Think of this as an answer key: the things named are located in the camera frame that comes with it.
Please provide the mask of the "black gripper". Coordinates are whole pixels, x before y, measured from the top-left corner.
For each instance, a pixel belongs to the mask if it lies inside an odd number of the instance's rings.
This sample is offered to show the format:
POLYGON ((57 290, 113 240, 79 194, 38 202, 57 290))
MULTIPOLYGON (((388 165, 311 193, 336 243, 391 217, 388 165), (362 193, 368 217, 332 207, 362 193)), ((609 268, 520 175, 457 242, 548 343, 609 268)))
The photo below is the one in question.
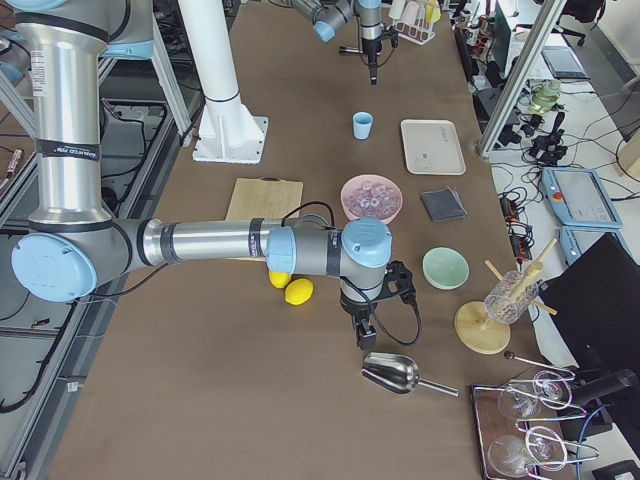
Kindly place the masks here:
POLYGON ((363 55, 369 67, 370 83, 376 85, 378 82, 378 56, 382 50, 382 36, 378 35, 373 39, 361 38, 363 55))
POLYGON ((377 317, 376 308, 381 301, 388 299, 388 288, 382 286, 374 299, 371 299, 350 279, 342 279, 340 289, 340 305, 351 317, 356 334, 356 345, 360 349, 373 349, 376 345, 376 330, 371 324, 371 318, 374 318, 378 326, 382 325, 377 317))

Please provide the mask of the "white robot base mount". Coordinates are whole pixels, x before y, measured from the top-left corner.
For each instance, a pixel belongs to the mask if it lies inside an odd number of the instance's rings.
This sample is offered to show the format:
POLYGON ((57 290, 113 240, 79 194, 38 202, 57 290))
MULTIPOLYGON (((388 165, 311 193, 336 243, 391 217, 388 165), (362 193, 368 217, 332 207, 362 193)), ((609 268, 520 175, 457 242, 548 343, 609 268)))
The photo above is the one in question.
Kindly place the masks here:
POLYGON ((179 8, 205 100, 193 159, 256 165, 268 119, 242 102, 223 5, 184 0, 179 8))

